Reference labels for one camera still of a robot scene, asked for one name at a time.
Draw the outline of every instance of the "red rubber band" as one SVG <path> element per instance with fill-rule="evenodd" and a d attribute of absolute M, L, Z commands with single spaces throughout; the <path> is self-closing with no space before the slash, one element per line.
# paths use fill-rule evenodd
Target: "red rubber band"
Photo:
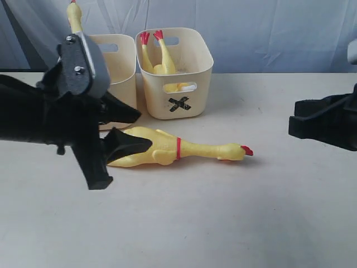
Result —
<path fill-rule="evenodd" d="M 177 138 L 177 156 L 176 159 L 181 159 L 181 138 Z"/>

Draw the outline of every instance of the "black x mark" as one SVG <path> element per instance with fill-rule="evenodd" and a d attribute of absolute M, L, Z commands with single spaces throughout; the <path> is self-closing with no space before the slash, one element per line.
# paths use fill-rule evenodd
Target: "black x mark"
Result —
<path fill-rule="evenodd" d="M 174 106 L 172 106 L 172 108 L 170 109 L 170 112 L 176 111 L 178 107 L 185 110 L 191 109 L 191 106 L 185 103 L 185 101 L 187 101 L 188 99 L 189 99 L 188 97 L 182 97 L 180 100 L 175 100 L 173 98 L 170 98 L 168 101 L 174 104 Z"/>

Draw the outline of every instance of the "white curtain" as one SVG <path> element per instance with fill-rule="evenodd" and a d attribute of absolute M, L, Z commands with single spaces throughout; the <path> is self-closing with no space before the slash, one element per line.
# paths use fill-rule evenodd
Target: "white curtain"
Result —
<path fill-rule="evenodd" d="M 70 32 L 70 0 L 6 0 L 47 65 Z M 91 34 L 190 27 L 204 37 L 214 71 L 356 71 L 346 48 L 357 38 L 356 0 L 77 0 Z"/>

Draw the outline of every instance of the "cream plastic bin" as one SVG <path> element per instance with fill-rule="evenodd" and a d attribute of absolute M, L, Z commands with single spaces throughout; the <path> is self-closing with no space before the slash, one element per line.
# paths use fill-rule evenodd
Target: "cream plastic bin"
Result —
<path fill-rule="evenodd" d="M 193 117 L 206 107 L 213 58 L 202 38 L 190 28 L 162 28 L 146 30 L 150 33 L 147 44 L 148 56 L 153 66 L 161 64 L 161 48 L 153 34 L 162 30 L 167 49 L 175 63 L 178 74 L 156 75 L 142 68 L 142 44 L 140 32 L 136 36 L 139 67 L 143 76 L 146 105 L 149 114 L 158 119 Z M 170 45 L 167 40 L 176 38 L 178 44 Z M 164 85 L 172 83 L 193 84 L 196 89 L 184 92 L 166 93 Z"/>
<path fill-rule="evenodd" d="M 91 35 L 94 42 L 100 48 L 104 49 L 106 46 L 117 46 L 117 51 L 105 52 L 103 51 L 105 63 L 107 64 L 111 83 L 109 92 L 117 99 L 125 104 L 137 108 L 136 99 L 136 50 L 135 41 L 132 37 L 127 35 Z M 109 130 L 113 127 L 125 128 L 131 124 L 124 123 L 109 123 L 100 126 L 100 130 Z"/>

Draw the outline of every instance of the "rubber chicken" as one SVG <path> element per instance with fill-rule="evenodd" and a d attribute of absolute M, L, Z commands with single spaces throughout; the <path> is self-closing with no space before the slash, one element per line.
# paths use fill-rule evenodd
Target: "rubber chicken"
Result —
<path fill-rule="evenodd" d="M 146 127 L 133 127 L 124 130 L 126 134 L 147 138 L 152 146 L 144 153 L 126 156 L 113 161 L 109 166 L 130 168 L 142 164 L 169 165 L 175 160 L 187 156 L 202 156 L 218 160 L 243 160 L 245 155 L 252 156 L 253 151 L 247 146 L 237 143 L 226 145 L 202 145 L 184 141 L 162 130 L 152 130 Z"/>
<path fill-rule="evenodd" d="M 81 25 L 82 10 L 76 4 L 76 0 L 72 0 L 67 7 L 68 22 L 71 26 L 72 34 L 76 32 L 83 32 Z"/>
<path fill-rule="evenodd" d="M 158 41 L 160 48 L 161 48 L 161 55 L 162 60 L 161 64 L 152 66 L 147 50 L 147 43 L 150 37 L 150 33 L 142 32 L 140 34 L 140 41 L 142 46 L 142 54 L 143 54 L 143 70 L 147 71 L 148 73 L 152 74 L 160 74 L 160 75 L 169 75 L 169 74 L 176 74 L 177 70 L 175 64 L 173 63 L 170 53 L 166 47 L 166 44 L 163 40 L 163 33 L 162 30 L 156 31 L 154 37 Z M 164 86 L 165 92 L 179 92 L 182 91 L 183 87 L 189 87 L 190 85 L 187 83 L 179 83 L 179 84 L 167 84 Z"/>

